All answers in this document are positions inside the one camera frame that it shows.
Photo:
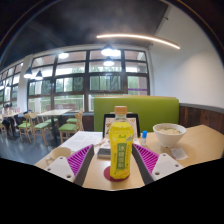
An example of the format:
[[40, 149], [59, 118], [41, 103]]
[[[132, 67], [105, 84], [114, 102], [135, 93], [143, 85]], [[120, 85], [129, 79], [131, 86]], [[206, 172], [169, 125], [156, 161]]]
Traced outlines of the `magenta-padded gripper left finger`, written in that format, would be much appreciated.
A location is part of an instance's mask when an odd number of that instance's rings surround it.
[[82, 186], [94, 156], [94, 146], [86, 146], [68, 157], [59, 156], [46, 171]]

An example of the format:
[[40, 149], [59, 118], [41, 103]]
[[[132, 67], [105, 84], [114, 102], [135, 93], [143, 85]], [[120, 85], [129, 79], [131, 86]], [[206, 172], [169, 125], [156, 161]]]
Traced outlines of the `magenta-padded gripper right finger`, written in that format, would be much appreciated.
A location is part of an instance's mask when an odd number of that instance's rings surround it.
[[158, 155], [137, 144], [132, 145], [132, 154], [145, 185], [183, 169], [183, 166], [167, 153]]

